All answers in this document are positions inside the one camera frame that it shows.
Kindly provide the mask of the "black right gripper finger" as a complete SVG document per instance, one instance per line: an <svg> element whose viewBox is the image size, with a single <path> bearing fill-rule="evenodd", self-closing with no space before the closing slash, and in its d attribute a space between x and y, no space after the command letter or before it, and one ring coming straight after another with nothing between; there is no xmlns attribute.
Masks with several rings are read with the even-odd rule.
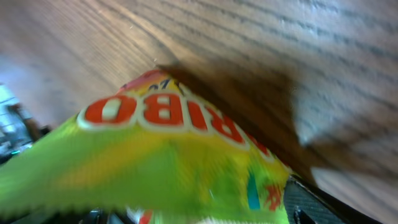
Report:
<svg viewBox="0 0 398 224"><path fill-rule="evenodd" d="M287 180L284 207L290 224L381 224L297 175Z"/></svg>

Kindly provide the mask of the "green snack bag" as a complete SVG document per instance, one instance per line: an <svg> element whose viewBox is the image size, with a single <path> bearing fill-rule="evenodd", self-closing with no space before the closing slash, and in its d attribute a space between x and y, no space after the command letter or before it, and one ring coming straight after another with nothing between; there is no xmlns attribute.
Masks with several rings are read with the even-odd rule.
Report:
<svg viewBox="0 0 398 224"><path fill-rule="evenodd" d="M152 70L1 166L1 217L101 208L140 223L287 223L289 174L217 107Z"/></svg>

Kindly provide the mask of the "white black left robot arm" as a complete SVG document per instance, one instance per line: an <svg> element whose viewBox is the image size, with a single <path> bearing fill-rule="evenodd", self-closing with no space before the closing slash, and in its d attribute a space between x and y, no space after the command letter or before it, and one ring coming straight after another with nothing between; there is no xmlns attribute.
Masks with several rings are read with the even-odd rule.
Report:
<svg viewBox="0 0 398 224"><path fill-rule="evenodd" d="M1 164L30 149L51 132L40 126L5 84L1 84Z"/></svg>

